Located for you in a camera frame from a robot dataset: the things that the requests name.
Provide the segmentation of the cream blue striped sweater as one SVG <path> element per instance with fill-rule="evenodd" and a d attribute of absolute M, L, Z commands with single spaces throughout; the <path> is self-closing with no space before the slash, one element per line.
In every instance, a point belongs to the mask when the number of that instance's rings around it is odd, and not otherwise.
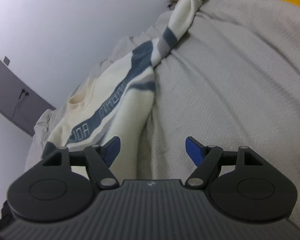
<path fill-rule="evenodd" d="M 135 179 L 140 134 L 155 97 L 154 69 L 187 32 L 202 3 L 203 0 L 181 0 L 161 36 L 143 42 L 112 63 L 101 76 L 87 79 L 69 99 L 43 156 L 63 146 L 81 151 L 119 137 L 119 153 L 107 153 L 103 161 L 118 180 Z"/>

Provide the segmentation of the grey bedroom door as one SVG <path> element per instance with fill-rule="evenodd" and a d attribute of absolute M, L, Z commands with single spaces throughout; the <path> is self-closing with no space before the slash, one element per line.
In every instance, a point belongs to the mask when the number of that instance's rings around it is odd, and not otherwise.
<path fill-rule="evenodd" d="M 23 88 L 29 92 L 29 96 L 19 101 Z M 55 107 L 25 85 L 0 60 L 0 113 L 25 133 L 33 136 L 36 122 L 47 109 L 54 110 Z"/>

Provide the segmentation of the grey bed sheet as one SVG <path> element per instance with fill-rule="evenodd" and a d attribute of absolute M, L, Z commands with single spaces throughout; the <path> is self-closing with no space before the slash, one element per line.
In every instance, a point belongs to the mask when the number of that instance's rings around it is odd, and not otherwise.
<path fill-rule="evenodd" d="M 139 141 L 139 179 L 186 179 L 185 139 L 246 145 L 297 188 L 300 228 L 300 7 L 279 0 L 207 0 L 155 68 Z"/>

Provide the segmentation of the grey wall switch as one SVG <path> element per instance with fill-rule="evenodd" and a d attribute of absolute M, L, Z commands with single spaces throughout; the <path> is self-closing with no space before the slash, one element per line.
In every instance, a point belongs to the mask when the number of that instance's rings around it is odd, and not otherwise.
<path fill-rule="evenodd" d="M 10 59 L 8 57 L 4 57 L 4 64 L 6 64 L 6 66 L 9 66 Z"/>

